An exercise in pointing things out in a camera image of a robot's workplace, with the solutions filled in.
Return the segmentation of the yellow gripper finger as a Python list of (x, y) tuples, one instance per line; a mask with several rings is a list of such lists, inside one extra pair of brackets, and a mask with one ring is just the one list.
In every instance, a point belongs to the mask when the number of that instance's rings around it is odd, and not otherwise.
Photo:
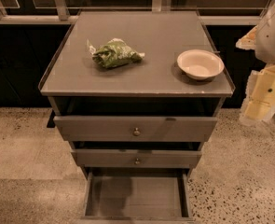
[(255, 26), (246, 35), (244, 35), (242, 38), (240, 38), (236, 43), (236, 47), (238, 49), (255, 50), (256, 30), (257, 30), (257, 27)]
[(275, 64), (267, 64), (248, 77), (246, 97), (241, 105), (240, 122), (255, 125), (275, 115)]

